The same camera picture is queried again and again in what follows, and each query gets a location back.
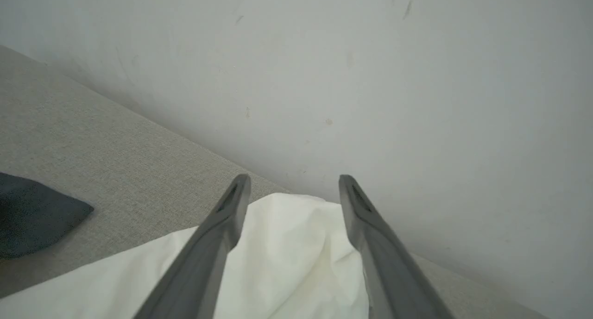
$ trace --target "wall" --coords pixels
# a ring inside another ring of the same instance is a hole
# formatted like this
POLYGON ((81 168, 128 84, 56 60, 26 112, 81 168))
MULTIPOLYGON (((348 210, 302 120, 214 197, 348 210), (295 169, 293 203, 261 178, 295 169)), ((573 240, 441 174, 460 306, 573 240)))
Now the wall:
POLYGON ((0 0, 0 43, 415 252, 593 310, 590 0, 0 0))

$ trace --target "textured gray fabric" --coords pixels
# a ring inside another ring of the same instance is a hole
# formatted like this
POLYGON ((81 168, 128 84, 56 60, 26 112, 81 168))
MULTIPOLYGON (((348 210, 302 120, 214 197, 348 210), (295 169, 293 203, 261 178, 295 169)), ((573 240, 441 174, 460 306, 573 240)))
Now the textured gray fabric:
MULTIPOLYGON (((0 262, 0 297, 199 224, 246 170, 0 46, 0 171, 95 212, 57 244, 0 262)), ((252 200, 283 188, 252 176, 252 200)), ((414 256, 457 319, 543 316, 414 256)))

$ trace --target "white fabric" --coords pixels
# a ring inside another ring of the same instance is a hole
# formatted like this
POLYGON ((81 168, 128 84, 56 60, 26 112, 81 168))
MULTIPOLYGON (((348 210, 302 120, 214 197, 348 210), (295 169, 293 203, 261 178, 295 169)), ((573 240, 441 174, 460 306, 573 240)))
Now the white fabric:
MULTIPOLYGON (((0 300, 3 319, 131 318, 195 228, 173 232, 0 300)), ((368 318, 362 260, 341 207, 272 194, 250 204, 214 317, 368 318)))

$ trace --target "sofa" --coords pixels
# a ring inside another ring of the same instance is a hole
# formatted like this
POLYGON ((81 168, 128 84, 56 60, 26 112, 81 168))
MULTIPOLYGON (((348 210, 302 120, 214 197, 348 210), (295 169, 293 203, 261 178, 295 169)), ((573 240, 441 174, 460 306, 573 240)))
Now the sofa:
MULTIPOLYGON (((1 260, 0 297, 200 224, 237 174, 250 174, 252 200, 288 192, 1 46, 0 156, 0 172, 36 180, 95 207, 51 247, 1 260)), ((414 258, 458 319, 544 318, 504 294, 414 258)))

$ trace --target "white blanket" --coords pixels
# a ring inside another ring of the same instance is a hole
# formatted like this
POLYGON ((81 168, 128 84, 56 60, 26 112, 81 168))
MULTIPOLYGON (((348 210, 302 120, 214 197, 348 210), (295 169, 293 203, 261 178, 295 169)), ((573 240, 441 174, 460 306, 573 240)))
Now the white blanket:
MULTIPOLYGON (((0 318, 132 318, 194 230, 3 298, 0 318)), ((250 204, 241 239, 227 257, 214 317, 368 318, 362 260, 347 239, 341 206, 289 194, 250 204)))

